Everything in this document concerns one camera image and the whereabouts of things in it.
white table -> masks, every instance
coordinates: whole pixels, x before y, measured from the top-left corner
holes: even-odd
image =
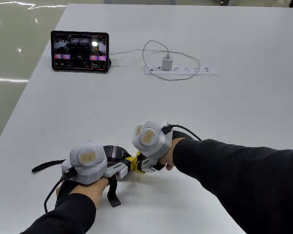
[[[108,32],[111,52],[157,39],[219,75],[165,82],[144,75],[140,52],[114,56],[104,75],[54,72],[48,43],[0,137],[0,234],[43,214],[60,168],[32,175],[34,166],[66,158],[82,140],[134,154],[133,127],[149,119],[183,124],[202,138],[293,148],[293,9],[72,4],[56,29]],[[243,233],[213,195],[176,169],[132,174],[118,188],[122,205],[112,209],[103,196],[89,233]]]

beige label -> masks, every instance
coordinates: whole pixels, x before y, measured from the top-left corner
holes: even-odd
[[[142,142],[149,144],[151,142],[153,136],[154,136],[154,132],[152,132],[151,130],[147,130],[142,138]]]
[[[140,125],[140,126],[137,127],[136,136],[140,134],[141,129],[142,129],[142,125]]]
[[[82,164],[94,161],[95,159],[96,159],[96,155],[94,152],[83,154],[80,156],[80,160]]]

black long-sleeve shirt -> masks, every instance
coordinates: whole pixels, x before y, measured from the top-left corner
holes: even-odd
[[[173,162],[217,196],[246,233],[293,233],[293,150],[184,139]],[[95,214],[88,197],[68,195],[23,233],[84,234]]]

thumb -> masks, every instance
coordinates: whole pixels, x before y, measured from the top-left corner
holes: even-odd
[[[174,167],[174,165],[172,164],[167,164],[166,165],[166,169],[167,169],[167,171],[171,171],[172,169],[173,169],[173,167]]]

white cable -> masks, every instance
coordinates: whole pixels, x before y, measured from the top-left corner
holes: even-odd
[[[147,44],[150,43],[150,42],[155,42],[155,43],[158,43],[158,44],[162,45],[163,47],[165,47],[165,48],[167,49],[167,51],[165,51],[165,50],[145,50]],[[149,71],[154,77],[157,77],[157,78],[162,79],[162,80],[166,80],[166,81],[187,80],[187,79],[191,79],[191,78],[193,78],[194,76],[196,76],[196,74],[200,71],[200,61],[199,61],[197,58],[195,58],[195,57],[193,57],[193,56],[190,56],[190,55],[187,55],[187,54],[182,53],[182,52],[169,51],[169,49],[168,49],[164,44],[162,44],[162,43],[160,43],[160,42],[158,42],[158,41],[156,41],[156,40],[149,40],[148,42],[146,42],[145,45],[144,45],[144,47],[143,47],[143,49],[134,49],[134,50],[124,51],[124,52],[110,53],[110,55],[126,54],[126,53],[130,53],[130,52],[134,52],[134,51],[142,51],[142,58],[143,58],[144,64],[145,64],[146,68],[148,69],[148,71]],[[193,75],[191,75],[190,77],[187,77],[187,78],[167,79],[167,78],[164,78],[164,77],[160,77],[160,76],[154,74],[154,73],[150,70],[150,68],[148,67],[148,65],[147,65],[147,63],[146,63],[146,61],[145,61],[145,58],[144,58],[144,52],[145,52],[145,51],[151,51],[151,52],[155,52],[155,53],[163,53],[163,52],[167,52],[167,55],[169,55],[169,53],[184,55],[184,56],[186,56],[186,57],[189,57],[189,58],[194,59],[194,60],[197,61],[197,63],[198,63],[198,70],[197,70]]]

